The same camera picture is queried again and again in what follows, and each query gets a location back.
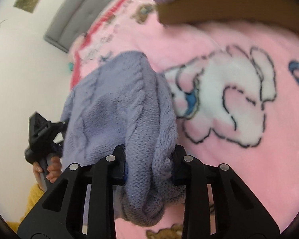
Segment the yellow sleeve forearm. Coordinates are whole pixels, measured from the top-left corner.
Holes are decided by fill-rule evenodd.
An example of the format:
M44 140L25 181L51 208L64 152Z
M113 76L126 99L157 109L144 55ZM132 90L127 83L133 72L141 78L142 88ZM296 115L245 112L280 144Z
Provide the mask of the yellow sleeve forearm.
M40 188L39 184L36 183L33 185L30 189L30 193L27 199L27 205L26 205L26 210L23 216L21 216L19 222L10 222L7 221L6 223L8 226L15 232L17 233L19 225L21 222L25 219L25 217L29 214L29 212L32 210L32 208L36 205L36 203L40 200L40 198L43 196L44 191Z

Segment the person's left hand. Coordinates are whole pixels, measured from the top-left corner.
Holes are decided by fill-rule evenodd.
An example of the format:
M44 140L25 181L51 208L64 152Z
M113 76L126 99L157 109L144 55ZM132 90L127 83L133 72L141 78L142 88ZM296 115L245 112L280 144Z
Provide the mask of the person's left hand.
M47 167L47 171L48 174L46 175L47 180L49 180L49 182L54 183L56 181L56 179L61 175L61 160L59 157L54 156L51 157L50 160L50 164ZM45 191L45 187L44 187L44 183L41 180L41 174L43 173L43 169L41 168L41 166L39 165L38 162L34 162L33 163L33 174L34 177L39 185L39 188L42 191Z

